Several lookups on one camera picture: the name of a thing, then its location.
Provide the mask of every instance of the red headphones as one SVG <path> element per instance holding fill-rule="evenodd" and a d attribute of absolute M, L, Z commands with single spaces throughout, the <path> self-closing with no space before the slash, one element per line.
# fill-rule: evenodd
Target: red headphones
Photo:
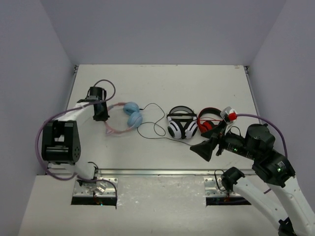
<path fill-rule="evenodd" d="M 216 125 L 211 121 L 211 120 L 206 120 L 205 122 L 203 123 L 200 123 L 200 118 L 204 115 L 204 114 L 213 114 L 213 115 L 216 115 L 218 117 L 221 118 L 220 116 L 220 113 L 221 111 L 217 108 L 213 108 L 213 107 L 207 107 L 205 109 L 203 109 L 199 115 L 198 115 L 198 119 L 197 119 L 197 125 L 199 127 L 199 130 L 201 133 L 205 133 L 213 128 L 216 127 Z"/>

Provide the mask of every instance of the ear cup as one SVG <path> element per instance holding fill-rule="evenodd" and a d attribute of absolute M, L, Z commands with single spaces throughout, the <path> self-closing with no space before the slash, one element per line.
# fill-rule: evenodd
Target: ear cup
<path fill-rule="evenodd" d="M 123 111 L 130 116 L 134 112 L 140 112 L 139 106 L 135 102 L 128 102 L 124 105 Z"/>
<path fill-rule="evenodd" d="M 184 128 L 182 124 L 174 120 L 169 122 L 167 131 L 174 139 L 180 139 L 184 134 Z"/>
<path fill-rule="evenodd" d="M 201 124 L 202 125 L 202 127 L 204 127 L 205 128 L 205 131 L 204 132 L 207 132 L 208 130 L 211 130 L 211 129 L 213 129 L 216 125 L 212 122 L 212 121 L 210 121 L 210 120 L 207 120 L 207 121 L 205 121 L 205 122 L 203 122 L 203 124 Z"/>
<path fill-rule="evenodd" d="M 142 118 L 142 115 L 140 114 L 140 112 L 134 112 L 130 115 L 130 117 L 127 121 L 127 125 L 129 127 L 134 126 L 137 128 L 141 125 L 142 120 L 143 120 L 143 118 Z"/>
<path fill-rule="evenodd" d="M 191 139 L 197 132 L 198 125 L 196 121 L 187 122 L 184 126 L 186 139 Z"/>

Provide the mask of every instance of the blue ear cup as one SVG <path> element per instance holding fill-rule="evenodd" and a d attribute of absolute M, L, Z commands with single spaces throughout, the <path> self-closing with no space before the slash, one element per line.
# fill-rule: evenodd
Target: blue ear cup
<path fill-rule="evenodd" d="M 128 102 L 124 105 L 123 111 L 130 116 L 127 125 L 129 127 L 139 127 L 142 123 L 142 115 L 140 114 L 139 106 L 135 102 Z"/>
<path fill-rule="evenodd" d="M 142 115 L 140 114 L 140 112 L 134 112 L 131 114 L 131 116 L 129 117 L 128 121 L 127 121 L 127 125 L 129 127 L 132 127 L 134 125 L 134 127 L 139 127 L 142 123 Z"/>
<path fill-rule="evenodd" d="M 139 106 L 135 102 L 128 102 L 124 105 L 123 111 L 131 116 L 134 112 L 140 112 Z"/>

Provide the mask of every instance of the white headphones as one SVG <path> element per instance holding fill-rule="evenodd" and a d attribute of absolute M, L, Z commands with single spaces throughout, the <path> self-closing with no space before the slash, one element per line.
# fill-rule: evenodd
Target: white headphones
<path fill-rule="evenodd" d="M 169 114 L 166 116 L 168 120 L 168 133 L 174 139 L 191 139 L 197 129 L 197 114 L 192 109 L 185 106 L 177 106 L 171 109 Z M 172 118 L 172 117 L 191 117 L 191 118 Z"/>

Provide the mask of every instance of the headphones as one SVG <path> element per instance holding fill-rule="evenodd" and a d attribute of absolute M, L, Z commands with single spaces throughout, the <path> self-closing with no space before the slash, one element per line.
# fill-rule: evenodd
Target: headphones
<path fill-rule="evenodd" d="M 191 139 L 197 129 L 197 114 L 192 109 L 185 106 L 177 106 L 171 109 L 166 116 L 168 120 L 167 130 L 168 133 L 174 139 Z M 191 118 L 172 118 L 172 117 L 191 117 Z"/>
<path fill-rule="evenodd" d="M 221 111 L 217 108 L 213 108 L 213 107 L 207 107 L 205 109 L 203 109 L 199 115 L 198 115 L 198 119 L 197 119 L 197 124 L 199 127 L 199 130 L 201 133 L 205 133 L 215 127 L 217 127 L 217 125 L 215 125 L 211 120 L 206 120 L 203 123 L 200 123 L 200 118 L 204 115 L 204 114 L 213 114 L 216 115 L 218 117 L 220 117 L 220 119 L 222 119 L 221 115 L 220 115 Z"/>
<path fill-rule="evenodd" d="M 124 113 L 129 116 L 128 121 L 127 121 L 127 125 L 128 125 L 129 128 L 126 129 L 126 130 L 123 130 L 123 131 L 116 130 L 116 129 L 110 127 L 107 122 L 105 122 L 106 133 L 107 134 L 111 134 L 111 133 L 116 133 L 116 134 L 125 133 L 125 132 L 131 131 L 131 130 L 133 130 L 133 129 L 135 129 L 135 128 L 137 128 L 137 127 L 139 127 L 141 125 L 143 117 L 140 114 L 139 106 L 135 102 L 128 102 L 128 103 L 119 102 L 119 103 L 116 103 L 114 105 L 108 106 L 107 107 L 107 111 L 110 111 L 111 109 L 113 109 L 114 107 L 117 107 L 117 106 L 123 106 Z"/>

